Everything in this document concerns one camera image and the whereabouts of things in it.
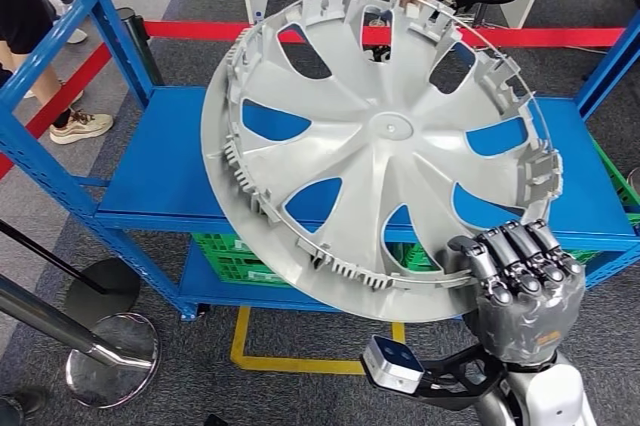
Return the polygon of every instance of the sneaker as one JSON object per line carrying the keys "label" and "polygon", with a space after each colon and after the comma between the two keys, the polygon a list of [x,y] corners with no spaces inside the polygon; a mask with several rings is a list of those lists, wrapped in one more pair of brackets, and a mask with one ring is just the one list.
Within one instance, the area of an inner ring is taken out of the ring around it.
{"label": "sneaker", "polygon": [[71,9],[71,6],[72,4],[73,3],[64,4],[63,2],[60,2],[60,8],[58,9],[58,14],[60,14],[60,16],[64,16],[65,14],[68,13],[69,9]]}
{"label": "sneaker", "polygon": [[78,28],[71,33],[71,36],[69,36],[69,39],[66,40],[66,44],[82,43],[82,41],[87,39],[87,36],[87,33]]}
{"label": "sneaker", "polygon": [[56,144],[71,144],[81,139],[100,136],[112,126],[113,117],[109,114],[88,114],[82,110],[72,110],[66,126],[49,126],[49,137]]}

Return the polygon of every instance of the chrome pole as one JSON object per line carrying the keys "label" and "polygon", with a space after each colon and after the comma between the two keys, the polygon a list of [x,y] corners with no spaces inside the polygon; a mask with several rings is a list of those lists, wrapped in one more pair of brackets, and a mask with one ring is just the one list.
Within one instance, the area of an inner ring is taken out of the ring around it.
{"label": "chrome pole", "polygon": [[105,366],[149,369],[152,358],[137,359],[104,341],[66,314],[0,274],[0,311]]}

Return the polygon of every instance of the hubcap spoke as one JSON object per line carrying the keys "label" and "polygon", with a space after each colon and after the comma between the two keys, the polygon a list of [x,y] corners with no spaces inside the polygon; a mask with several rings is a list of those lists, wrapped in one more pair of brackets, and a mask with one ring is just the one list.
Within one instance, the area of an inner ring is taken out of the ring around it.
{"label": "hubcap spoke", "polygon": [[333,211],[314,236],[328,251],[380,273],[391,258],[383,247],[386,220],[400,205],[398,172],[384,151],[369,146],[336,168],[343,185]]}
{"label": "hubcap spoke", "polygon": [[318,122],[294,139],[264,144],[245,151],[244,159],[251,177],[279,206],[314,180],[331,177],[332,167],[364,148],[366,141],[357,124]]}

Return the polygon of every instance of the shoe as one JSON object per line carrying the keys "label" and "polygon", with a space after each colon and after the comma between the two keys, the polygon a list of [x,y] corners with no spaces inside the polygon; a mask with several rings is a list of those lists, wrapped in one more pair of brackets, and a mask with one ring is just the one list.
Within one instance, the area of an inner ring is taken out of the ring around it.
{"label": "shoe", "polygon": [[66,44],[82,43],[82,41],[85,41],[85,39],[87,39],[87,37],[88,37],[87,33],[85,33],[85,31],[82,31],[82,29],[78,28],[75,31],[71,33],[71,36],[69,36],[69,39],[66,40]]}
{"label": "shoe", "polygon": [[63,2],[60,2],[58,14],[60,14],[60,16],[64,16],[65,14],[68,13],[69,9],[71,9],[71,6],[72,4],[73,3],[64,4]]}
{"label": "shoe", "polygon": [[49,137],[56,144],[71,144],[81,139],[95,138],[103,135],[113,126],[113,118],[109,114],[88,114],[73,111],[63,128],[49,126]]}
{"label": "shoe", "polygon": [[17,401],[25,420],[31,419],[38,411],[47,404],[47,392],[42,388],[24,388],[10,394],[11,398]]}

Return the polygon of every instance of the wheel cover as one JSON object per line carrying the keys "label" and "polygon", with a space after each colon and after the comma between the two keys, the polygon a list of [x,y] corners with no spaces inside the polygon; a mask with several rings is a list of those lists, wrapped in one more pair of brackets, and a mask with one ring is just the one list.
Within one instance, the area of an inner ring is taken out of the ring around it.
{"label": "wheel cover", "polygon": [[[546,218],[562,191],[562,161],[539,109],[546,138],[534,126],[530,107],[537,105],[515,62],[488,43],[495,57],[467,48],[459,30],[466,26],[451,10],[417,3],[300,0],[241,35],[216,70],[202,121],[205,168],[233,229],[292,286],[352,314],[424,322],[475,308],[475,281],[446,246],[478,231],[456,211],[457,185],[520,210],[522,221]],[[392,15],[392,55],[375,63],[362,51],[362,25],[365,12],[383,11]],[[296,71],[278,39],[291,28],[331,76]],[[460,86],[445,94],[429,81],[460,47],[472,58]],[[506,84],[511,78],[526,94],[516,96]],[[243,122],[245,100],[309,125],[267,139]],[[512,149],[482,156],[467,140],[469,131],[513,118],[521,118],[526,139]],[[334,178],[340,192],[318,229],[288,210],[297,193]],[[387,250],[385,227],[403,205],[435,271],[409,271]]]}

